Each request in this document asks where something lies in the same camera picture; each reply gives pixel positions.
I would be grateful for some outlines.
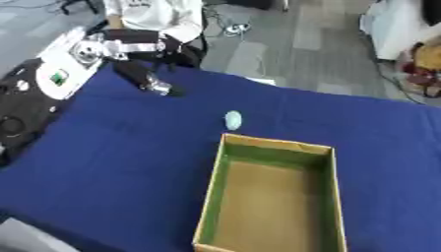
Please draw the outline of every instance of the robotic arm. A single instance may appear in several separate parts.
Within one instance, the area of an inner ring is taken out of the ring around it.
[[[181,95],[130,52],[160,55],[178,51],[179,42],[155,31],[104,31],[87,35],[82,28],[60,35],[36,58],[27,60],[0,79],[0,166],[13,161],[56,118],[66,101],[106,60],[116,73],[142,91]]]

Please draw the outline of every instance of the light blue ball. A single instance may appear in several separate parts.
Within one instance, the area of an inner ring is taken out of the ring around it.
[[[235,110],[228,112],[225,116],[225,125],[228,130],[237,130],[242,125],[242,115]]]

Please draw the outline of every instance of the black motor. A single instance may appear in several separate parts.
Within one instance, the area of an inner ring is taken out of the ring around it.
[[[38,138],[65,102],[39,88],[35,77],[41,63],[39,58],[25,61],[0,80],[0,166]]]

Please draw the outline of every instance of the white cloth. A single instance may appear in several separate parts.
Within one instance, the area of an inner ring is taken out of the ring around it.
[[[189,42],[202,32],[202,0],[104,0],[106,15],[128,29],[151,30]]]

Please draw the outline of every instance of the white robot part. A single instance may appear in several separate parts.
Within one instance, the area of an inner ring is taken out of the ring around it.
[[[102,64],[102,46],[85,38],[86,30],[75,28],[61,34],[37,55],[42,64],[36,71],[36,82],[45,95],[69,98]]]

